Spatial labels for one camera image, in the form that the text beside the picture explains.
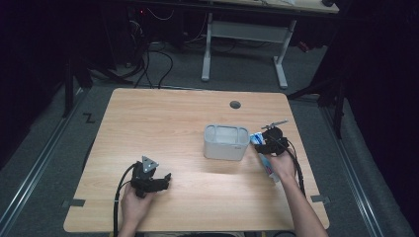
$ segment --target wooden table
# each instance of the wooden table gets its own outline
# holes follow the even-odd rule
[[[231,108],[231,101],[241,108]],[[285,95],[117,89],[74,196],[86,202],[70,207],[64,229],[112,231],[118,182],[142,155],[160,163],[154,178],[172,173],[172,181],[156,196],[138,231],[293,229],[284,190],[268,178],[253,146],[242,161],[212,160],[203,152],[209,123],[240,125],[253,133],[283,119],[289,120],[281,129],[295,146],[307,199],[327,228],[323,204],[311,202],[319,192]]]

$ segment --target electrical cable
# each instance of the electrical cable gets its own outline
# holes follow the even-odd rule
[[[175,10],[172,10],[172,13],[170,14],[169,17],[167,17],[167,18],[160,18],[160,17],[157,17],[153,12],[151,12],[151,10],[149,8],[147,8],[147,10],[148,10],[148,12],[151,13],[151,15],[153,15],[156,19],[158,19],[160,21],[167,21],[167,20],[171,19],[173,17],[173,13],[175,12]]]
[[[211,46],[211,49],[214,50],[214,51],[216,51],[216,52],[222,52],[222,53],[230,52],[230,51],[234,50],[235,47],[236,47],[236,45],[237,45],[237,40],[236,39],[233,39],[232,41],[233,41],[233,45],[228,50],[217,50],[213,46]]]
[[[118,207],[120,204],[120,191],[121,188],[128,182],[125,182],[123,184],[124,179],[126,178],[126,174],[135,166],[135,164],[132,164],[129,166],[129,168],[126,169],[123,176],[121,177],[120,183],[118,184],[117,192],[115,193],[115,199],[114,199],[114,237],[118,236]]]
[[[261,42],[258,45],[251,45],[251,44],[243,43],[243,42],[238,42],[237,44],[242,45],[242,46],[247,46],[247,47],[259,48],[259,47],[264,47],[264,46],[270,46],[273,43],[272,42],[264,41],[264,42]]]
[[[191,39],[191,40],[185,41],[185,43],[188,43],[188,42],[193,42],[193,41],[195,41],[195,40],[200,40],[200,39],[199,39],[199,37],[200,37],[200,36],[201,36],[201,34],[203,33],[204,27],[206,26],[207,17],[208,17],[208,13],[206,13],[206,16],[204,17],[204,22],[203,22],[203,25],[201,26],[201,30],[200,30],[200,32],[198,33],[198,35],[197,35],[196,37],[194,37],[193,39]]]
[[[158,87],[157,87],[157,89],[161,89],[161,83],[163,82],[163,79],[169,74],[169,72],[172,70],[172,68],[173,68],[173,59],[172,59],[172,57],[171,56],[169,56],[169,54],[166,54],[166,53],[164,53],[164,52],[161,52],[161,51],[151,51],[151,52],[156,52],[156,53],[160,53],[160,54],[163,54],[163,55],[165,55],[166,57],[168,57],[169,59],[170,59],[170,68],[169,68],[169,70],[167,70],[167,72],[161,77],[161,79],[159,80],[159,82],[158,82]]]

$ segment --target black cable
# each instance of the black cable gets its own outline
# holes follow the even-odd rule
[[[288,140],[288,143],[293,147],[293,152],[295,153],[295,155],[293,155],[286,146],[284,146],[283,144],[281,144],[281,142],[279,142],[277,139],[275,139],[274,137],[268,135],[272,140],[275,140],[275,142],[277,142],[279,145],[281,145],[291,156],[292,160],[293,160],[293,165],[295,166],[296,169],[296,174],[298,175],[298,184],[299,184],[299,188],[301,189],[302,194],[306,197],[305,195],[305,187],[304,187],[304,177],[302,176],[302,170],[301,167],[299,166],[298,160],[296,159],[296,150],[293,147],[293,144]]]
[[[142,74],[138,77],[138,80],[136,80],[136,83],[135,83],[135,85],[133,86],[133,88],[136,88],[137,86],[138,86],[138,84],[139,84],[139,82],[141,81],[141,79],[142,79],[142,77],[145,75],[146,76],[146,78],[147,78],[147,80],[148,80],[148,85],[150,86],[150,89],[152,89],[153,88],[153,85],[152,85],[152,83],[151,83],[151,81],[150,81],[150,79],[148,78],[148,74],[147,74],[147,71],[148,71],[148,65],[150,64],[150,55],[149,55],[149,50],[148,50],[148,48],[147,48],[147,50],[146,50],[146,53],[147,53],[147,64],[146,64],[146,66],[145,66],[145,68],[144,68],[144,72],[142,72]]]
[[[248,43],[243,43],[243,42],[238,42],[237,44],[239,44],[239,45],[242,45],[242,46],[247,46],[247,47],[253,47],[253,48],[259,48],[259,47],[264,47],[264,46],[270,46],[270,45],[272,45],[273,43],[272,42],[267,42],[267,41],[264,41],[264,42],[261,42],[260,44],[258,44],[258,45],[251,45],[251,44],[248,44]]]
[[[229,48],[228,50],[217,50],[213,46],[211,46],[211,49],[214,50],[214,51],[216,51],[216,52],[225,53],[225,52],[230,52],[230,51],[234,50],[235,47],[236,47],[236,45],[237,45],[237,40],[236,39],[233,39],[233,46],[231,48]]]
[[[129,166],[128,169],[124,172],[123,176],[121,177],[120,183],[118,184],[117,192],[115,193],[115,199],[114,199],[114,237],[118,236],[118,206],[120,203],[120,191],[121,188],[127,183],[125,182],[123,184],[124,179],[126,178],[126,174],[135,166],[135,164],[132,164]]]
[[[173,68],[173,59],[172,59],[172,57],[171,56],[169,56],[169,54],[166,54],[166,53],[164,53],[164,52],[161,52],[161,51],[150,51],[150,52],[156,52],[156,53],[160,53],[160,54],[163,54],[163,55],[165,55],[166,57],[168,57],[169,59],[170,59],[170,68],[169,68],[169,70],[167,70],[167,72],[161,77],[161,79],[159,80],[159,82],[158,82],[158,89],[161,89],[161,83],[163,82],[163,79],[169,74],[169,72],[172,70],[172,68]]]

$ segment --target hand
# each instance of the hand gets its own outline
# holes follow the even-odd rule
[[[126,190],[122,201],[123,227],[119,236],[134,236],[136,227],[144,219],[150,204],[156,193],[148,193],[145,198],[137,197],[135,188],[130,183],[126,184]]]
[[[289,149],[289,152],[292,155],[295,155],[295,152],[292,149]],[[293,158],[287,151],[284,151],[280,155],[265,155],[271,162],[274,172],[280,177],[281,181],[287,180],[288,178],[295,179],[295,165],[293,163]]]

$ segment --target metal rail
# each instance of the metal rail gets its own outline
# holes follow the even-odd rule
[[[84,100],[87,93],[88,90],[86,89],[79,89],[77,91],[73,110],[69,113],[68,117],[62,118],[61,121],[58,123],[58,126],[55,128],[54,132],[52,133],[52,136],[49,138],[41,154],[38,156],[38,159],[32,167],[31,171],[29,172],[27,178],[21,184],[13,200],[10,202],[6,211],[3,213],[0,219],[0,236],[7,236],[9,231],[12,229],[13,224],[15,223],[20,212],[24,208],[26,202],[31,196],[32,191],[37,186],[37,183],[40,180],[43,171],[45,170],[46,166],[51,160],[52,151],[54,150],[63,132],[67,128],[69,122],[71,121],[74,112],[77,110],[78,106]]]
[[[333,130],[333,117],[330,114],[330,111],[327,108],[319,109],[321,114],[323,115],[323,118],[329,123],[327,127],[330,134],[333,137],[335,137],[334,140],[340,153],[345,175],[348,179],[349,186],[352,190],[355,201],[357,202],[358,208],[360,209],[361,216],[364,218],[370,236],[384,236],[381,231],[381,227],[379,226],[377,217],[374,213],[373,207],[370,203],[370,200],[364,192],[361,182],[358,179],[354,167],[352,166],[351,160],[349,159],[349,155],[346,152],[345,146],[342,140],[336,137],[336,134]]]

